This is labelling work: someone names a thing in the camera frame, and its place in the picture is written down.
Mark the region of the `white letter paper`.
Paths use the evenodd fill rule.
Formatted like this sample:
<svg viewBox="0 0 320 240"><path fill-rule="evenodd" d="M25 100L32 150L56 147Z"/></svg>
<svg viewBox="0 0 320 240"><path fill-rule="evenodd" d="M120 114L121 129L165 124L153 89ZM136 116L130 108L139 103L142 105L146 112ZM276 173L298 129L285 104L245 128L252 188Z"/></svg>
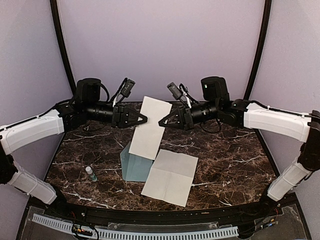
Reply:
<svg viewBox="0 0 320 240"><path fill-rule="evenodd" d="M147 117L147 122L135 128L129 153L149 160L155 160L165 128L159 126L159 121L166 117L172 109L172 104L145 96L140 113Z"/></svg>

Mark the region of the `light blue envelope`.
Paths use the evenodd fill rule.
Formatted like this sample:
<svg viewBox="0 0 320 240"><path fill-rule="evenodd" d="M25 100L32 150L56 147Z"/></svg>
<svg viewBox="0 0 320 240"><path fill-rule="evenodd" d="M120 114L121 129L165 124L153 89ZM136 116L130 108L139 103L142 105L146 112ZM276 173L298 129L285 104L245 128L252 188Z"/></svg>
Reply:
<svg viewBox="0 0 320 240"><path fill-rule="evenodd" d="M153 161L129 153L128 144L120 153L122 178L129 182L145 182L148 178Z"/></svg>

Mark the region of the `white paper sheet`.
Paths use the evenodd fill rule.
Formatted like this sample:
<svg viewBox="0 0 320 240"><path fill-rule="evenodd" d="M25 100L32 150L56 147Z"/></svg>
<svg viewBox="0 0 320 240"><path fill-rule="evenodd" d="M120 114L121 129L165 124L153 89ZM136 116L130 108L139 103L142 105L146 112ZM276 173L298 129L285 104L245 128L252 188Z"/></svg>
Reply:
<svg viewBox="0 0 320 240"><path fill-rule="evenodd" d="M185 207L198 158L161 149L149 171L141 195Z"/></svg>

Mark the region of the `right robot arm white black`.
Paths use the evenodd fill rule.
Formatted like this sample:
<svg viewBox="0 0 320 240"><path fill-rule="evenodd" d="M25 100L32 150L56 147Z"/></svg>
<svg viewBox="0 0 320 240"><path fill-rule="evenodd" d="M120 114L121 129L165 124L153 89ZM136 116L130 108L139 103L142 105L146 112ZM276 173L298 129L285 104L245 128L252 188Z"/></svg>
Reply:
<svg viewBox="0 0 320 240"><path fill-rule="evenodd" d="M268 187L266 198L255 205L255 213L266 217L287 192L320 169L320 113L299 113L263 105L255 100L230 100L226 80L203 78L204 103L194 98L158 121L159 126L191 130L196 124L216 120L237 128L264 130L302 143L300 155Z"/></svg>

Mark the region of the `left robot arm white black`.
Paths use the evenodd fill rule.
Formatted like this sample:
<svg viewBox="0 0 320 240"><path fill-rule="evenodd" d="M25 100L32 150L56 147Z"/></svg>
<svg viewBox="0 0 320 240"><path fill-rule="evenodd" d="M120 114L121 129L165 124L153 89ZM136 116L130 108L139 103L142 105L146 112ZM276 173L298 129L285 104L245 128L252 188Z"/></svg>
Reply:
<svg viewBox="0 0 320 240"><path fill-rule="evenodd" d="M125 78L114 96L100 100L101 90L107 88L98 78L84 78L77 82L71 99L56 103L44 113L31 118L3 125L0 128L0 182L51 205L51 210L60 218L67 218L70 206L57 190L22 168L12 156L13 152L38 140L75 130L87 121L108 123L113 128L125 129L145 124L147 116L122 104L129 97L135 82Z"/></svg>

